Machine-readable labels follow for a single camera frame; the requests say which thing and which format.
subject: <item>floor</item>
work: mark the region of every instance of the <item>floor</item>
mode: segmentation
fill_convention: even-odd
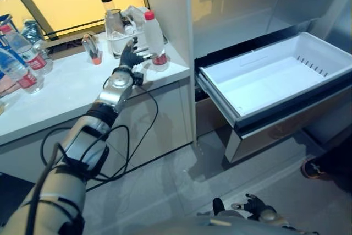
[[[296,228],[320,235],[352,234],[350,194],[334,182],[306,179],[299,171],[304,158],[322,152],[304,133],[233,166],[223,158],[228,129],[203,135],[196,148],[181,148],[88,192],[84,234],[129,234],[172,217],[210,215],[213,198],[222,198],[229,209],[232,203],[244,203],[245,193],[257,195]],[[6,209],[0,220],[30,188],[5,185],[4,180],[0,176],[0,208]],[[20,191],[12,203],[7,186]]]

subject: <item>white countertop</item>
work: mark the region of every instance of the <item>white countertop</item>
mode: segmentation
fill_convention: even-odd
[[[39,92],[27,94],[20,89],[1,99],[6,107],[0,115],[0,145],[75,118],[89,109],[104,81],[119,64],[119,59],[108,51],[105,33],[97,36],[103,50],[100,65],[93,65],[86,52],[55,60]],[[165,71],[152,70],[151,62],[134,68],[144,73],[144,87],[148,90],[190,76],[190,69],[183,66],[181,56],[172,45],[166,44],[165,49],[170,57]]]

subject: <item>water bottle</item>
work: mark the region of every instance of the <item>water bottle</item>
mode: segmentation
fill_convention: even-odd
[[[161,72],[167,69],[167,57],[164,49],[164,37],[160,29],[159,22],[154,17],[153,11],[144,13],[146,19],[144,24],[144,33],[149,51],[155,53],[157,57],[153,59],[155,70]]]
[[[0,26],[10,47],[37,73],[44,75],[51,72],[53,65],[47,63],[35,50],[32,44],[18,32],[13,31],[7,24]]]
[[[43,87],[44,78],[42,76],[35,76],[28,67],[21,64],[8,51],[1,48],[0,70],[30,94],[39,91]]]

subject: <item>person's shoe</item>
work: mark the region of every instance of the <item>person's shoe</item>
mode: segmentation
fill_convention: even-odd
[[[306,178],[319,178],[325,174],[318,165],[314,164],[314,159],[304,161],[301,166],[301,172]]]

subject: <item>open drawer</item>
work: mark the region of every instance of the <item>open drawer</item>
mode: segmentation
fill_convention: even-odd
[[[279,140],[351,93],[352,56],[306,32],[208,67],[196,76],[234,132],[234,162]]]

